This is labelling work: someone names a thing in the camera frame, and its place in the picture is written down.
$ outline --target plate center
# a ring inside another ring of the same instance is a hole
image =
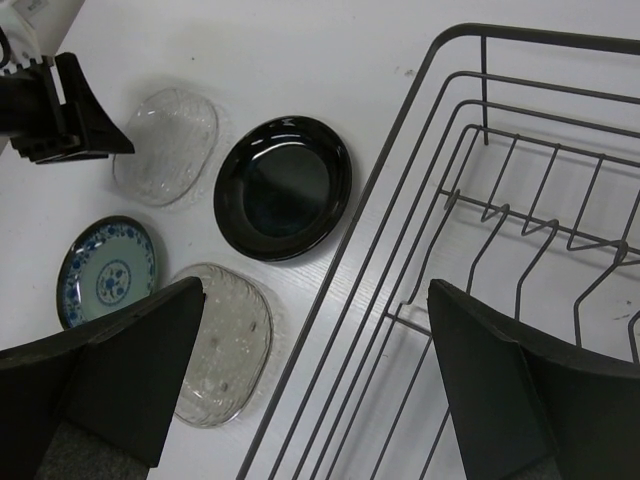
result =
[[[131,269],[124,260],[111,260],[107,263],[96,280],[96,296],[105,306],[120,303],[131,288]]]
[[[322,159],[299,145],[283,145],[253,160],[245,174],[244,210],[263,235],[287,237],[309,227],[329,197]]]

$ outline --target floral pattern plate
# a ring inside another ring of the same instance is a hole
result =
[[[153,293],[153,244],[142,225],[114,216],[87,228],[62,263],[56,292],[64,328],[81,325]]]

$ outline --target black plate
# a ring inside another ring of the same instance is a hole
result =
[[[351,162],[340,137],[308,117],[260,125],[229,153],[216,181],[218,227],[240,253],[285,260],[336,226],[351,193]]]

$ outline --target clear glass plate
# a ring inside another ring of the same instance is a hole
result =
[[[271,350],[271,311],[250,282],[218,265],[201,263],[173,282],[199,277],[207,295],[191,361],[175,413],[194,427],[232,420],[249,401]]]
[[[198,179],[218,140],[218,116],[206,98],[170,88],[140,105],[125,134],[136,153],[113,159],[116,184],[144,204],[164,206]]]

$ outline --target dish rack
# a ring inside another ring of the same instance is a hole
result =
[[[638,55],[480,24],[433,41],[238,478],[464,478],[431,278],[638,363]]]

